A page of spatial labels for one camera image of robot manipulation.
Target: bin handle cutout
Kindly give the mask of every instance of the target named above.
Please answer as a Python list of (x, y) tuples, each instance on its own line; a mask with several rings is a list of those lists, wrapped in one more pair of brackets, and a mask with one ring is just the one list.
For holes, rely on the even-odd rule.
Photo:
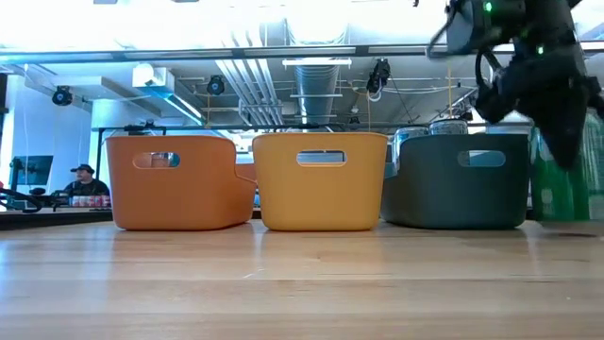
[(497, 150), (468, 150), (462, 151), (457, 157), (463, 167), (501, 167), (506, 163), (506, 155)]
[(300, 166), (337, 167), (346, 164), (347, 156), (342, 150), (303, 150), (296, 155), (296, 161)]
[(132, 163), (139, 169), (173, 169), (180, 165), (180, 156), (175, 152), (142, 152)]

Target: baseball cap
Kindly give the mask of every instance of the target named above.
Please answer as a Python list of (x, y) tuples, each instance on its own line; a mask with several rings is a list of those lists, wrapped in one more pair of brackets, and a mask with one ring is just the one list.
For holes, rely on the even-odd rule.
[(80, 164), (77, 168), (72, 169), (72, 172), (75, 172), (77, 170), (85, 170), (87, 172), (89, 172), (91, 175), (94, 174), (94, 169), (92, 169), (91, 166), (89, 166), (88, 164)]

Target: black device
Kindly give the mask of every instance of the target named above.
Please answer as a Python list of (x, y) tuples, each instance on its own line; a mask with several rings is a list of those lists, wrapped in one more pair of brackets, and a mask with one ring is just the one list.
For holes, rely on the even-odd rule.
[(466, 110), (462, 114), (460, 114), (460, 118), (466, 122), (472, 122), (474, 120), (474, 114), (471, 110)]
[(369, 80), (367, 81), (367, 92), (370, 94), (380, 92), (381, 89), (388, 84), (390, 74), (390, 63), (388, 63), (388, 60), (378, 60), (373, 72), (369, 75)]
[[(588, 107), (604, 117), (596, 77), (588, 76), (575, 35), (571, 9), (580, 0), (451, 0), (447, 22), (426, 51), (430, 59), (476, 53), (475, 108), (490, 124), (511, 111), (531, 118), (562, 168), (575, 163)], [(433, 47), (445, 34), (447, 51)], [(502, 67), (492, 49), (512, 42), (514, 54)], [(495, 70), (487, 84), (482, 58)]]
[(208, 94), (220, 95), (225, 91), (225, 82), (221, 76), (212, 76), (207, 88)]
[(53, 103), (59, 106), (68, 106), (74, 102), (74, 95), (69, 92), (69, 86), (58, 86), (53, 94)]
[(124, 131), (128, 133), (128, 136), (148, 136), (151, 134), (150, 130), (154, 128), (156, 128), (155, 121), (147, 119), (143, 126), (127, 125), (124, 127)]
[[(18, 201), (26, 203), (17, 206), (15, 203)], [(0, 206), (11, 210), (20, 210), (23, 213), (37, 213), (42, 209), (41, 202), (33, 196), (24, 195), (10, 189), (4, 189), (2, 186), (0, 186)]]

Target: man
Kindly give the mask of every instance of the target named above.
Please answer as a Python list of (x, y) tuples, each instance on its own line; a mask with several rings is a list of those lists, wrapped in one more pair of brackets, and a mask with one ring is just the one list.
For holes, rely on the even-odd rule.
[(72, 172), (75, 173), (77, 180), (65, 187), (69, 197), (109, 195), (107, 184), (92, 178), (94, 170), (88, 164), (81, 164), (76, 169), (72, 169)]

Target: wooden tabletop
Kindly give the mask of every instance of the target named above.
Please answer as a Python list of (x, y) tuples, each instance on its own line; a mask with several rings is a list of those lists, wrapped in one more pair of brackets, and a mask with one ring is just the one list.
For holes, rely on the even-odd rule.
[(604, 225), (0, 232), (0, 339), (604, 339)]

